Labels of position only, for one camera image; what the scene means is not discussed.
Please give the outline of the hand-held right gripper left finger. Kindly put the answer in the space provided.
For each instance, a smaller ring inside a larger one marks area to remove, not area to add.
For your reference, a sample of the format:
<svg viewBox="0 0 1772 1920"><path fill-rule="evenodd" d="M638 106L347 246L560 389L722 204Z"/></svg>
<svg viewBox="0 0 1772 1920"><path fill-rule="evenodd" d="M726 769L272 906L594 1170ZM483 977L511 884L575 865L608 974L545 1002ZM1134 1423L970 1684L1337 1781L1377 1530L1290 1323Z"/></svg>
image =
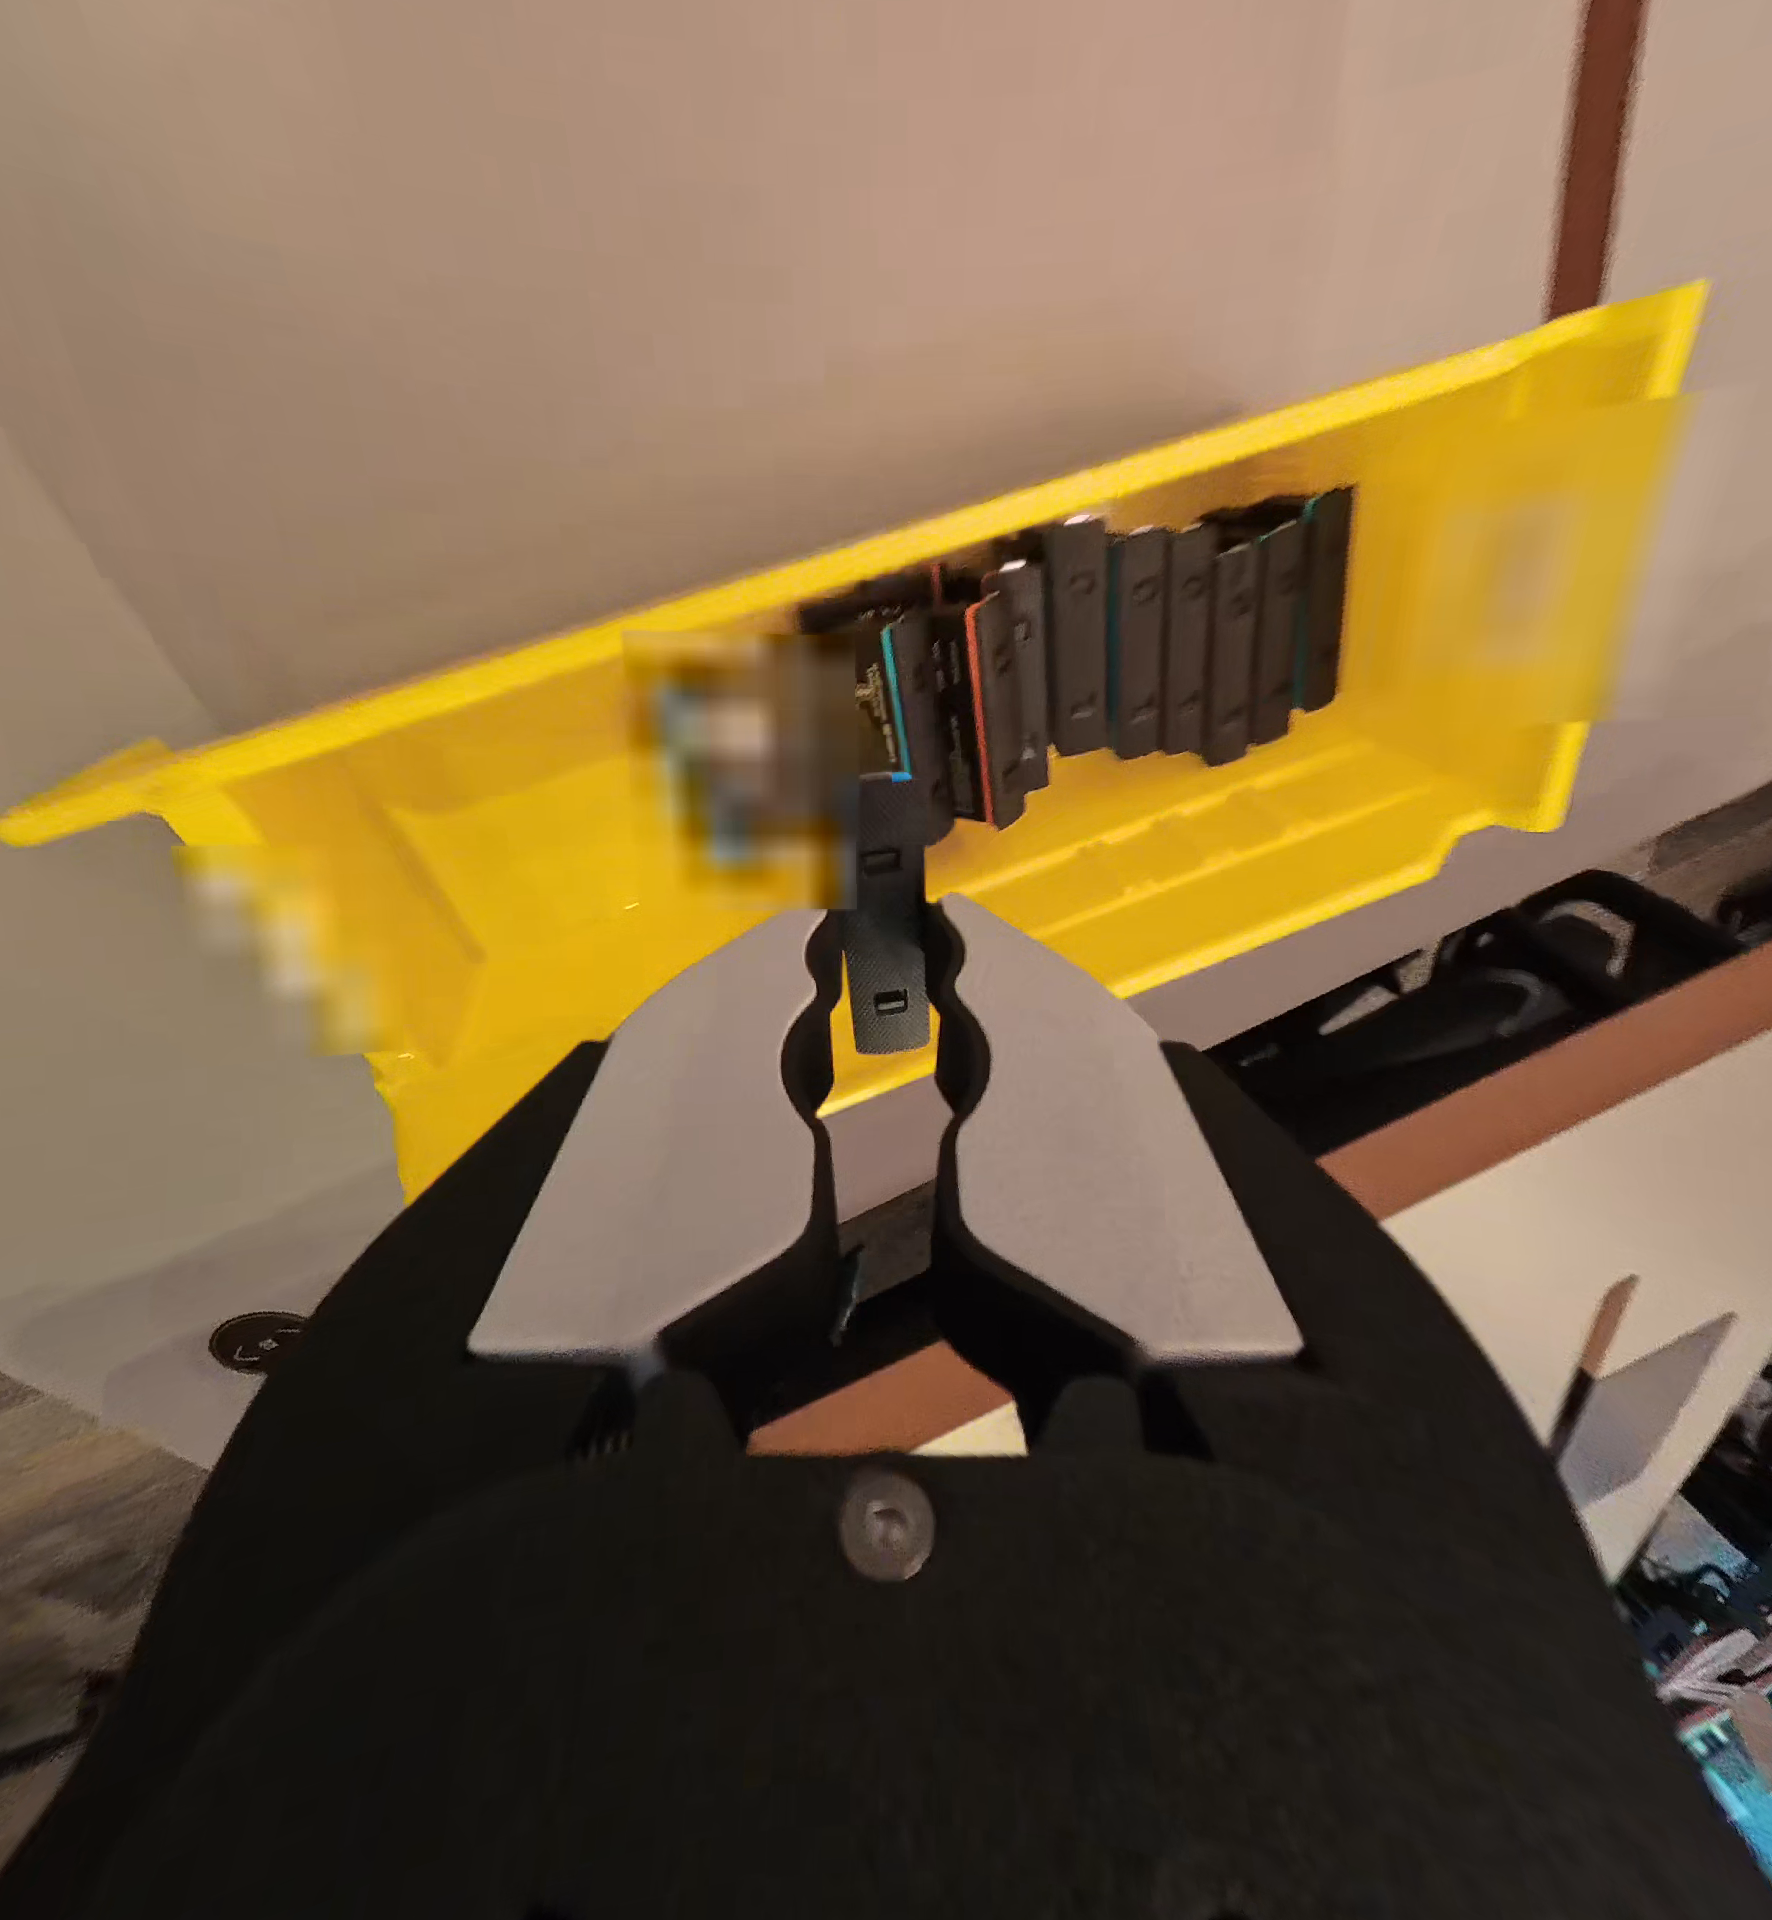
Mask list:
<svg viewBox="0 0 1772 1920"><path fill-rule="evenodd" d="M471 1332L487 1360L724 1369L831 1311L832 912L730 939L611 1034Z"/></svg>

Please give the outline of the blue-edged black battery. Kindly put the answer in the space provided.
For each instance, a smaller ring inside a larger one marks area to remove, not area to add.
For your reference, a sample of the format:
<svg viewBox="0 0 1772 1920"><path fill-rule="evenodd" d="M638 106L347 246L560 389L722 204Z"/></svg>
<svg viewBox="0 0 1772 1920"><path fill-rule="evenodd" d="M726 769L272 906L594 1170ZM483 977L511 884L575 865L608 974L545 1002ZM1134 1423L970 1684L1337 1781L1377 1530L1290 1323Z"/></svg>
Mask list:
<svg viewBox="0 0 1772 1920"><path fill-rule="evenodd" d="M932 1037L927 827L929 804L911 778L863 775L858 782L840 945L853 1046L863 1060L914 1054Z"/></svg>

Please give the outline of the yellow plastic bin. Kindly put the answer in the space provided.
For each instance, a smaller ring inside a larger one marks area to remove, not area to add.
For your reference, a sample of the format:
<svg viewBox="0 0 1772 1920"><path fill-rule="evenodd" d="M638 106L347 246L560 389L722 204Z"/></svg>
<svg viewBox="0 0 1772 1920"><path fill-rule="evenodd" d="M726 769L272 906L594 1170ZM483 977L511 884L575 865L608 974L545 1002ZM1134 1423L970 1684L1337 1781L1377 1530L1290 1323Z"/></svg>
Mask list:
<svg viewBox="0 0 1772 1920"><path fill-rule="evenodd" d="M140 740L0 815L39 847L154 819L237 888L362 1054L418 1196L582 1040L807 903L802 858L729 878L648 769L640 648L783 636L868 576L1037 524L1171 524L1353 490L1335 703L1233 765L1081 755L1007 831L956 829L975 900L1122 995L1430 881L1569 811L1673 453L1704 280L1599 304L726 584L175 752Z"/></svg>

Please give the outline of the row of black batteries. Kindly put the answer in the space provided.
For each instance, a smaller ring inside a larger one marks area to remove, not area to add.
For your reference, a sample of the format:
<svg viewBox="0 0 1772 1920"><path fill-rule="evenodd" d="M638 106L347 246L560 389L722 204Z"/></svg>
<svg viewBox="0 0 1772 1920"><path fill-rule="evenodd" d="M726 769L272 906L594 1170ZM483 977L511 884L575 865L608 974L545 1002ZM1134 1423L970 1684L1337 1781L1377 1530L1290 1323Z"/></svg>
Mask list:
<svg viewBox="0 0 1772 1920"><path fill-rule="evenodd" d="M1330 709L1348 642L1353 485L1116 530L1078 513L795 608L851 648L868 844L1016 827L1056 765L1106 754L1225 768Z"/></svg>

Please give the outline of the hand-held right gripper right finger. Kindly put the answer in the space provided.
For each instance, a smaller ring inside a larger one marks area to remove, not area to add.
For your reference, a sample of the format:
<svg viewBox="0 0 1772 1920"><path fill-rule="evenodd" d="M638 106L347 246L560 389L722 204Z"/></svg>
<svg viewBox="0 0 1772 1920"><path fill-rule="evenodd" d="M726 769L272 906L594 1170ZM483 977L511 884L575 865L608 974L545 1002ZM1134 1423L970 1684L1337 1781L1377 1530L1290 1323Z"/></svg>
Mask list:
<svg viewBox="0 0 1772 1920"><path fill-rule="evenodd" d="M941 1188L966 1258L1153 1366L1303 1332L1155 1029L985 906L932 908Z"/></svg>

